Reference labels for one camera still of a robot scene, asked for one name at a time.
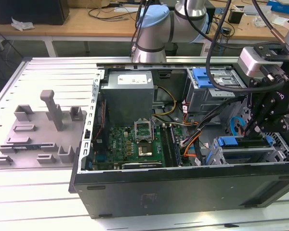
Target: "gray power supply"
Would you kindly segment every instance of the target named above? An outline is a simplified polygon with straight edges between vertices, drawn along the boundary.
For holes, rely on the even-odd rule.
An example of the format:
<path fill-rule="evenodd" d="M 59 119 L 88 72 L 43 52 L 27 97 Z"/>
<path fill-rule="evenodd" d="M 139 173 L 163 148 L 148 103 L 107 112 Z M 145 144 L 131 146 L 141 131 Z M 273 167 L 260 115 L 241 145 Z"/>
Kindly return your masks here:
<path fill-rule="evenodd" d="M 140 118 L 150 120 L 154 96 L 151 71 L 111 72 L 101 92 L 108 102 L 112 126 L 132 126 Z"/>

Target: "green motherboard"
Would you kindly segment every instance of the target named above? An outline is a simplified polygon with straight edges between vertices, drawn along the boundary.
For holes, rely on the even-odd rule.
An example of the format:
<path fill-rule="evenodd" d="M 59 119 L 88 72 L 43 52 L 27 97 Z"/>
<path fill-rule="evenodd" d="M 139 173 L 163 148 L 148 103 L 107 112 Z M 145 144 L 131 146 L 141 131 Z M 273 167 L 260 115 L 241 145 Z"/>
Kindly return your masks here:
<path fill-rule="evenodd" d="M 93 161 L 94 170 L 111 170 L 120 169 L 125 163 L 161 163 L 165 165 L 163 152 L 161 127 L 154 126 L 150 128 L 153 140 L 150 141 L 149 155 L 142 156 L 142 152 L 146 152 L 144 147 L 140 147 L 139 140 L 136 140 L 135 127 L 112 127 L 109 131 L 109 145 L 106 153 L 95 153 Z M 183 139 L 180 126 L 173 127 L 176 145 L 179 145 Z M 137 136 L 150 135 L 148 126 L 138 126 Z"/>

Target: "motherboard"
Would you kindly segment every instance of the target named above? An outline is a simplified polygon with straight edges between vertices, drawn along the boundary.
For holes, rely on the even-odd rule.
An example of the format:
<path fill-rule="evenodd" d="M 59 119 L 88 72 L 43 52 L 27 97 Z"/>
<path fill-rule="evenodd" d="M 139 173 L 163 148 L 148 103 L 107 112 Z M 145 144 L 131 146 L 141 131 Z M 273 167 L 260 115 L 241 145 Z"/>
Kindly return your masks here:
<path fill-rule="evenodd" d="M 93 170 L 177 167 L 183 133 L 180 126 L 151 126 L 135 123 L 131 127 L 111 127 L 108 148 L 94 153 Z"/>

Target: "sticker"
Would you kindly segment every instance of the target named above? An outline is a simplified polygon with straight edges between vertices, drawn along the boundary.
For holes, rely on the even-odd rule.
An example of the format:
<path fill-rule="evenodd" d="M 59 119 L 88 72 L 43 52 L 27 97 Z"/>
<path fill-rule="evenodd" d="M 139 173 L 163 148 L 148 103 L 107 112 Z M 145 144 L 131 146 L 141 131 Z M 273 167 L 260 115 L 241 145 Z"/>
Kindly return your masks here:
<path fill-rule="evenodd" d="M 27 149 L 26 147 L 13 147 L 13 149 Z"/>
<path fill-rule="evenodd" d="M 146 75 L 119 75 L 118 84 L 147 84 Z"/>
<path fill-rule="evenodd" d="M 196 164 L 197 166 L 201 166 L 201 162 L 200 162 L 200 160 L 198 160 L 197 157 L 195 158 L 195 164 Z"/>

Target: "floor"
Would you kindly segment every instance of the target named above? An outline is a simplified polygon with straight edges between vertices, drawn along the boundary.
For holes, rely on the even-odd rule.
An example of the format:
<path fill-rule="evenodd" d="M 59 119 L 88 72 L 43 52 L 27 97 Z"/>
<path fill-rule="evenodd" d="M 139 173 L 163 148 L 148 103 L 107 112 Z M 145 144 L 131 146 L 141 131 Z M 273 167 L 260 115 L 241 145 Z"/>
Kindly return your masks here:
<path fill-rule="evenodd" d="M 21 62 L 21 57 L 10 49 L 10 44 L 3 42 L 4 51 L 0 52 L 0 91 L 9 80 L 14 70 Z M 15 41 L 13 45 L 22 53 L 24 57 L 48 57 L 46 47 L 41 41 Z M 56 41 L 54 45 L 59 56 L 63 57 L 81 57 L 81 56 L 128 56 L 129 42 L 121 42 L 120 46 L 116 42 L 89 42 L 90 53 L 84 50 L 83 42 L 78 41 Z M 201 44 L 179 43 L 177 56 L 199 56 Z M 171 44 L 167 44 L 167 50 L 172 49 Z M 240 50 L 226 49 L 223 56 L 238 56 Z"/>

